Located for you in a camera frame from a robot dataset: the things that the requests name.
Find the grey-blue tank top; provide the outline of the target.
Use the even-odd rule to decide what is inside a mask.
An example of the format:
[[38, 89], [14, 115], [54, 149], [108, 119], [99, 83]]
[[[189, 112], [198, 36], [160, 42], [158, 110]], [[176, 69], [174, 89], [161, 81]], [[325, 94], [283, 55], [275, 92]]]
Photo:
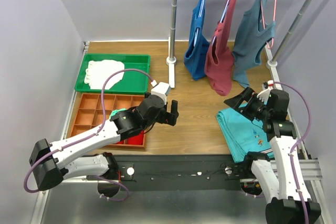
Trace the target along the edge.
[[267, 0], [255, 0], [251, 8], [244, 12], [238, 27], [234, 49], [233, 79], [243, 88], [249, 86], [246, 71], [261, 65], [260, 54], [266, 43], [275, 37], [276, 22], [263, 23], [262, 11]]

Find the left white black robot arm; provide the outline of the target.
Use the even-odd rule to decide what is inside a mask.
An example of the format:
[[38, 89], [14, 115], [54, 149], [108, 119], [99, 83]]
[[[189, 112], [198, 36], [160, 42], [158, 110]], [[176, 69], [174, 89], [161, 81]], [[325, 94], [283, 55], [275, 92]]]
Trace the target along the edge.
[[52, 143], [39, 140], [29, 158], [30, 169], [24, 178], [24, 189], [28, 193], [46, 191], [65, 179], [84, 175], [112, 179], [117, 170], [111, 154], [100, 154], [96, 158], [86, 154], [138, 136], [156, 123], [174, 126], [178, 116], [176, 100], [172, 100], [168, 111], [167, 102], [149, 94], [138, 106], [117, 112], [79, 135]]

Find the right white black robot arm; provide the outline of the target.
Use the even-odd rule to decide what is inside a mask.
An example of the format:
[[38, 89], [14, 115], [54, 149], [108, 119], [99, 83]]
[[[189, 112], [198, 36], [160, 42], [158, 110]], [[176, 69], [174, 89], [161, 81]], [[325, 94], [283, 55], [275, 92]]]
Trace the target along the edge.
[[255, 177], [267, 202], [267, 223], [315, 223], [321, 216], [321, 207], [312, 201], [306, 188], [298, 158], [300, 140], [294, 124], [287, 120], [289, 94], [264, 83], [264, 90], [256, 93], [246, 88], [225, 104], [246, 119], [262, 122], [274, 154], [273, 170], [267, 154], [248, 152], [239, 163], [246, 177]]

